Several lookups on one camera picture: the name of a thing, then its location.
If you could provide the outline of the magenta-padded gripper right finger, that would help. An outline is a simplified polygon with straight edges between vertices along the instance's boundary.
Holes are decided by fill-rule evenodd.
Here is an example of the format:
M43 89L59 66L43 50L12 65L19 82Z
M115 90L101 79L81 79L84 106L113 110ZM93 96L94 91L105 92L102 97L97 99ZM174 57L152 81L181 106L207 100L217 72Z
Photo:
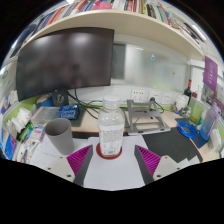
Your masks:
M138 145L135 146L134 155L145 184L150 184L180 170L180 166L168 155L160 157Z

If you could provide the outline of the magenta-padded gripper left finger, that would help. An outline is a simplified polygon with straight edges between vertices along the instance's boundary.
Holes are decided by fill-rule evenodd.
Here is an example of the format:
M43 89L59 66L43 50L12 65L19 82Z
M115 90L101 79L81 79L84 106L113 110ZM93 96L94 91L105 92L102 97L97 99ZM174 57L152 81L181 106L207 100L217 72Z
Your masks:
M89 145L67 157L60 156L45 170L78 186L83 186L92 156L93 146Z

